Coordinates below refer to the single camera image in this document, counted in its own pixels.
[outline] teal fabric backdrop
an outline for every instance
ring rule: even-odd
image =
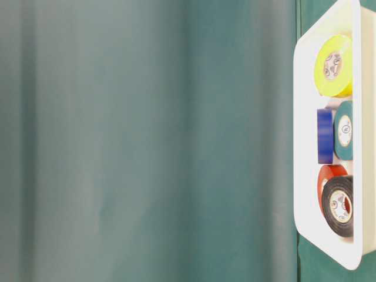
[[[295,1],[0,2],[0,280],[296,281]]]
[[[334,2],[335,0],[298,0],[298,38],[305,33]],[[362,0],[361,5],[376,11],[376,2],[373,0]],[[299,238],[298,254],[300,258],[299,273],[301,282],[369,282],[376,280],[375,252],[364,256],[359,268],[355,271],[348,271],[340,266],[303,236]]]

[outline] fabric background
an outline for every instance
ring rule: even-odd
[[[0,280],[296,281],[295,15],[0,1]]]

